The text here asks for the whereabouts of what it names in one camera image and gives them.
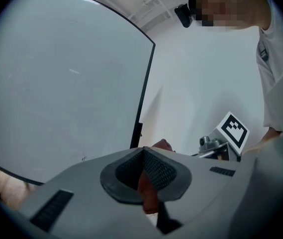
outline red cloth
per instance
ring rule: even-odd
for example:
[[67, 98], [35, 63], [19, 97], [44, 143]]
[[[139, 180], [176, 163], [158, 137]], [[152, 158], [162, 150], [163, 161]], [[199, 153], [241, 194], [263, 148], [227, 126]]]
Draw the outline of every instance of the red cloth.
[[[172, 151], [171, 145], [165, 140], [162, 139], [155, 143], [153, 147], [165, 149]], [[143, 197], [143, 210], [146, 214], [152, 214], [158, 212], [158, 192], [155, 187], [149, 180], [147, 173], [143, 171], [139, 178], [138, 183], [138, 192]]]

